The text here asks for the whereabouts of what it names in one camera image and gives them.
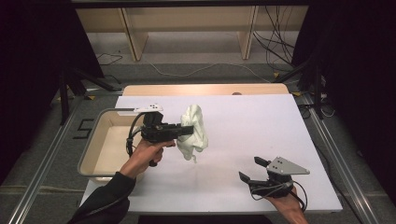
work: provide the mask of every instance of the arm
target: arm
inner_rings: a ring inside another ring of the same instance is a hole
[[[297,194],[295,187],[293,187],[292,191]],[[308,223],[301,210],[300,203],[291,194],[282,198],[266,197],[265,199],[268,200],[290,224]]]
[[[159,162],[163,147],[174,146],[174,141],[151,144],[142,140],[132,157],[103,187],[96,189],[76,211],[68,223],[119,223],[129,208],[128,196],[134,189],[135,179],[149,167],[149,161]]]

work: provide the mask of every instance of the hand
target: hand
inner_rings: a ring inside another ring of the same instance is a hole
[[[293,187],[292,191],[297,195],[297,189],[295,187]],[[291,194],[281,198],[265,197],[265,199],[268,200],[289,223],[308,223],[300,207],[300,203]]]
[[[146,171],[151,160],[159,162],[163,158],[164,147],[174,146],[175,141],[173,140],[152,144],[149,141],[142,139],[134,150],[132,157],[121,167],[120,173],[135,179],[138,174]]]

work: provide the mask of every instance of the beige tray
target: beige tray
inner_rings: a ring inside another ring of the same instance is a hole
[[[107,109],[101,112],[78,163],[78,172],[94,181],[109,181],[128,161],[126,138],[136,115],[128,115],[131,109]],[[139,118],[135,126],[143,124]],[[134,137],[134,146],[141,136]]]

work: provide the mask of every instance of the crumpled white cloth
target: crumpled white cloth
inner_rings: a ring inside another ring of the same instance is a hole
[[[196,163],[196,157],[193,155],[193,151],[202,152],[208,146],[201,107],[190,105],[186,113],[181,116],[180,123],[181,126],[194,126],[193,134],[182,135],[177,139],[177,147],[183,153],[186,161],[194,158],[194,162]]]

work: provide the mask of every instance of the white table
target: white table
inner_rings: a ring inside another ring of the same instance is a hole
[[[253,157],[284,157],[310,170],[294,175],[308,195],[307,212],[338,212],[342,206],[332,188],[303,119],[289,94],[218,96],[122,96],[118,108],[157,103],[163,122],[178,123],[191,104],[203,109],[209,147],[185,161],[176,148],[166,148],[163,161],[148,168],[129,197],[137,214],[262,214],[275,211],[265,200],[254,201],[238,171],[264,180],[266,170]],[[83,201],[97,188],[89,181]],[[304,200],[302,191],[297,187]]]

